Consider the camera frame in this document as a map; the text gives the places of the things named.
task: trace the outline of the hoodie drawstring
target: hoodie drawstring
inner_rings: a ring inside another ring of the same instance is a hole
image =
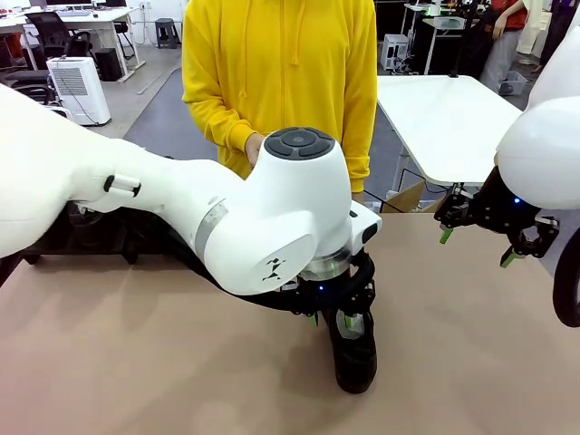
[[[298,11],[298,21],[296,22],[296,34],[294,41],[294,57],[292,59],[292,65],[300,64],[300,31],[302,30],[302,20],[305,16],[306,0],[302,0],[300,3],[300,10]]]
[[[241,58],[241,72],[242,72],[242,90],[239,92],[240,98],[247,97],[247,20],[250,16],[250,7],[252,5],[252,0],[247,0],[246,6],[246,17],[244,18],[244,30],[242,33],[242,44],[240,46],[240,58]]]

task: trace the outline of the gray pants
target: gray pants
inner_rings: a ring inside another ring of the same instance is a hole
[[[504,32],[493,44],[479,81],[495,93],[499,93],[501,83],[506,80],[509,68],[516,60],[517,43],[522,32]]]

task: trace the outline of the red shirt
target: red shirt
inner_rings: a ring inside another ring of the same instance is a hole
[[[494,11],[504,12],[510,6],[514,5],[517,0],[491,0],[491,8]],[[520,30],[526,26],[527,9],[521,8],[515,14],[507,18],[506,30]]]

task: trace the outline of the yellow sweatshirt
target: yellow sweatshirt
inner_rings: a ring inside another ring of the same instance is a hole
[[[183,101],[219,161],[242,178],[252,133],[307,126],[341,142],[352,191],[361,192],[376,67],[372,0],[189,1]]]

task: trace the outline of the robot logo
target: robot logo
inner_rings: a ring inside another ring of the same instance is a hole
[[[272,279],[272,278],[275,278],[277,281],[280,281],[280,276],[278,276],[278,274],[276,273],[276,269],[278,267],[280,267],[281,265],[283,265],[285,262],[286,262],[286,260],[281,262],[279,258],[275,258],[274,260],[268,261],[266,263],[266,266],[272,265],[272,273],[270,274],[270,276],[262,278],[262,281],[266,281],[267,279]]]

